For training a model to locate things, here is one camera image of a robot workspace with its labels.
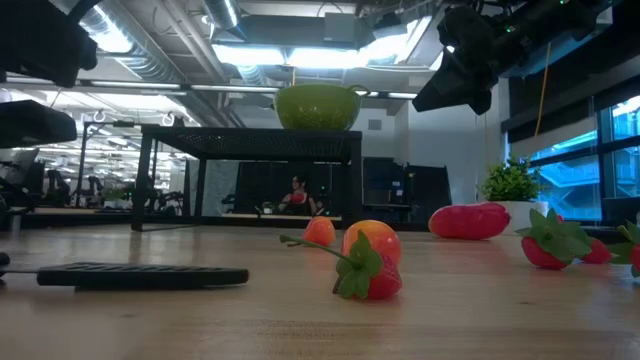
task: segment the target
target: ceiling duct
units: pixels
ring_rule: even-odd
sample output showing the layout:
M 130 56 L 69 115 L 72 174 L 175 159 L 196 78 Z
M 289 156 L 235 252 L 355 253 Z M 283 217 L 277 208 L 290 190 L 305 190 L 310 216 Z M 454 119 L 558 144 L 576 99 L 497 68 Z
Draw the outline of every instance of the ceiling duct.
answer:
M 267 77 L 262 70 L 262 66 L 249 65 L 237 66 L 237 68 L 245 84 L 253 86 L 264 86 L 267 84 Z
M 54 0 L 63 10 L 69 11 L 77 0 Z M 187 83 L 187 79 L 167 58 L 149 34 L 133 19 L 117 0 L 104 0 L 89 10 L 80 25 L 105 51 L 125 52 L 118 62 L 138 75 L 142 80 L 156 83 Z M 189 109 L 207 126 L 229 126 L 224 115 L 198 93 L 186 96 L 168 96 Z
M 215 27 L 224 29 L 241 40 L 247 37 L 240 28 L 240 8 L 236 0 L 203 0 L 204 8 Z

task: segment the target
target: glass window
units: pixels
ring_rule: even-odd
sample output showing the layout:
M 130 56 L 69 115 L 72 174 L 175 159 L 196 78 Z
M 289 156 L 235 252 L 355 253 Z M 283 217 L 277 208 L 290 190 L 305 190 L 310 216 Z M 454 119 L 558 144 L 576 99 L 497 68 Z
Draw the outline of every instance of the glass window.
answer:
M 613 155 L 615 164 L 615 197 L 640 196 L 640 148 L 618 150 Z
M 579 149 L 596 146 L 598 141 L 598 132 L 589 131 L 588 133 L 576 136 L 573 139 L 563 141 L 546 149 L 542 149 L 531 157 L 531 160 L 539 160 L 550 156 L 560 155 Z
M 615 105 L 611 108 L 613 118 L 613 139 L 621 140 L 640 134 L 640 96 Z
M 542 190 L 538 201 L 569 220 L 602 220 L 600 169 L 597 156 L 558 162 L 540 167 Z

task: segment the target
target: woman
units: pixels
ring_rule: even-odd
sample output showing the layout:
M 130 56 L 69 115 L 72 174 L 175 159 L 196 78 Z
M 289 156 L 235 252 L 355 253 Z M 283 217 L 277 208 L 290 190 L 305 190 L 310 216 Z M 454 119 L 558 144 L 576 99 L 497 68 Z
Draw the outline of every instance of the woman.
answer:
M 278 206 L 280 211 L 289 209 L 293 212 L 301 212 L 304 215 L 315 215 L 317 208 L 313 198 L 307 193 L 307 179 L 303 176 L 294 176 L 291 180 L 293 192 L 287 194 Z

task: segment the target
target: green strawberry leaves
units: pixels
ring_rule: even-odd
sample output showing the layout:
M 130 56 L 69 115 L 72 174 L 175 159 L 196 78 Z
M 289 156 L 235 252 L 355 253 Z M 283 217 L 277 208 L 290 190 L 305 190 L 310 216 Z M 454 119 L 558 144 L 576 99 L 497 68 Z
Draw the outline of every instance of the green strawberry leaves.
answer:
M 569 264 L 574 257 L 583 257 L 591 253 L 592 239 L 577 222 L 560 223 L 558 214 L 551 209 L 545 217 L 539 211 L 529 211 L 530 228 L 516 230 L 516 233 L 532 237 L 540 248 L 556 259 Z
M 351 245 L 349 250 L 351 270 L 346 271 L 345 265 L 338 270 L 342 278 L 338 287 L 338 294 L 345 298 L 358 296 L 366 299 L 369 292 L 369 282 L 372 277 L 382 270 L 382 258 L 377 251 L 371 248 L 371 243 L 362 230 L 358 231 L 358 240 Z
M 280 235 L 280 242 L 287 246 L 307 245 L 319 248 L 339 257 L 340 260 L 336 264 L 336 272 L 339 275 L 336 290 L 344 298 L 357 296 L 360 299 L 366 299 L 371 278 L 380 274 L 383 268 L 380 254 L 371 247 L 369 239 L 362 230 L 358 231 L 358 240 L 351 245 L 349 256 L 344 256 L 329 247 L 286 235 Z
M 628 240 L 626 243 L 608 245 L 607 249 L 615 256 L 609 260 L 610 264 L 629 265 L 631 264 L 631 253 L 633 247 L 640 244 L 640 229 L 631 221 L 627 220 L 627 226 L 618 226 L 618 231 Z M 634 278 L 640 277 L 640 269 L 631 265 L 631 275 Z

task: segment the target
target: wooden tabletop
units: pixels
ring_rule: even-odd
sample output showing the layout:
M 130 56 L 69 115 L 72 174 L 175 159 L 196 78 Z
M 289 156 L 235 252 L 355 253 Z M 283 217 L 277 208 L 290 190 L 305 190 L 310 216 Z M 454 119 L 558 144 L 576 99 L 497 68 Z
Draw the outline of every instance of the wooden tabletop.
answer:
M 187 292 L 74 291 L 5 275 L 0 359 L 640 359 L 640 284 L 628 266 L 538 270 L 517 238 L 400 233 L 404 288 L 358 302 L 331 294 L 334 258 L 286 248 L 281 232 L 301 233 L 109 226 L 0 235 L 16 267 L 88 260 L 251 271 L 245 286 Z

